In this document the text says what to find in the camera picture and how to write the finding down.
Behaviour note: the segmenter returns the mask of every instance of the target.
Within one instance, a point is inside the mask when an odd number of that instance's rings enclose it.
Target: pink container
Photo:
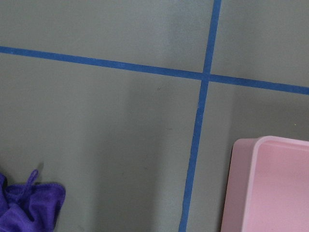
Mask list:
[[[221,232],[309,232],[309,142],[235,142]]]

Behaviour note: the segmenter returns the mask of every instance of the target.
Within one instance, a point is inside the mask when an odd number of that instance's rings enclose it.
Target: purple cloth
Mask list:
[[[65,199],[58,184],[32,185],[38,170],[31,173],[25,185],[5,187],[0,173],[0,232],[52,232]]]

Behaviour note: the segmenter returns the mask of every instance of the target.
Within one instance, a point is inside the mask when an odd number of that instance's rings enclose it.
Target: gray floor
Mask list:
[[[212,1],[3,1],[0,45],[201,72]],[[222,1],[211,73],[309,87],[308,1]],[[200,81],[0,53],[0,172],[67,190],[56,232],[177,232]],[[188,232],[238,138],[309,140],[309,96],[210,83]]]

